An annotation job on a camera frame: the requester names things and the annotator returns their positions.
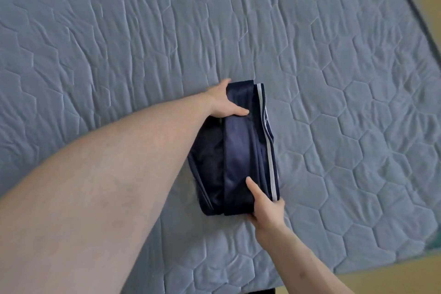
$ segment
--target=shiny dark fabric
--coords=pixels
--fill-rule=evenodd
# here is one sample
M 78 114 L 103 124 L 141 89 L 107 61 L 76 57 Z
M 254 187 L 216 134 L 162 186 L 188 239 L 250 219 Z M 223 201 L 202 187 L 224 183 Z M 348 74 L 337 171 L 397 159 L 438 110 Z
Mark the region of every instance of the shiny dark fabric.
M 271 200 L 280 197 L 263 85 L 252 80 L 231 83 L 227 96 L 250 113 L 244 117 L 208 117 L 188 155 L 206 215 L 252 213 L 254 197 L 245 184 L 247 176 Z

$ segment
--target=forearm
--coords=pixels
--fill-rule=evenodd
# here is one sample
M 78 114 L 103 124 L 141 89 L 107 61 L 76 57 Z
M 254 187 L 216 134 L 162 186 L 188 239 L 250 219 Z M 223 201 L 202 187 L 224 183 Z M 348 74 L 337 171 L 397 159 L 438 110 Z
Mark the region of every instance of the forearm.
M 0 292 L 119 292 L 209 114 L 203 94 L 156 105 L 36 168 L 0 200 Z
M 288 228 L 273 241 L 268 253 L 289 293 L 352 293 Z

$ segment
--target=folded clothing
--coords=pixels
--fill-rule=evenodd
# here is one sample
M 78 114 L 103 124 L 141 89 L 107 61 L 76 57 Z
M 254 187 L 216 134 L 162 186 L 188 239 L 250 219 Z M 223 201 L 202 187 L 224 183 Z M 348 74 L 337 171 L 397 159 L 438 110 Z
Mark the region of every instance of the folded clothing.
M 188 155 L 199 204 L 206 215 L 252 213 L 254 197 L 245 184 L 248 176 L 270 200 L 280 198 L 263 84 L 252 80 L 231 83 L 227 97 L 250 113 L 208 117 Z

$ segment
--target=floor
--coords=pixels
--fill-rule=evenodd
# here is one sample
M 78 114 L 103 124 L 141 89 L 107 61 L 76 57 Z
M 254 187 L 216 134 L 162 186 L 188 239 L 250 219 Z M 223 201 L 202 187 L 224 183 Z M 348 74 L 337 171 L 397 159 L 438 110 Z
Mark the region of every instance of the floor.
M 431 35 L 441 48 L 441 0 L 414 0 Z M 356 294 L 440 293 L 441 253 L 379 269 L 341 275 L 339 278 Z M 286 294 L 277 288 L 277 294 Z

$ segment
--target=person's left hand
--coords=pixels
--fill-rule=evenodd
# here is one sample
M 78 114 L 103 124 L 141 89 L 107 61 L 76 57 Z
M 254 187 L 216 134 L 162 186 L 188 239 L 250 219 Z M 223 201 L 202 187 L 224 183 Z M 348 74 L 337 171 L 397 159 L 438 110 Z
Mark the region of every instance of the person's left hand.
M 223 79 L 218 85 L 209 87 L 203 94 L 211 100 L 211 116 L 225 118 L 230 115 L 245 116 L 249 110 L 239 107 L 227 98 L 227 85 L 231 79 Z

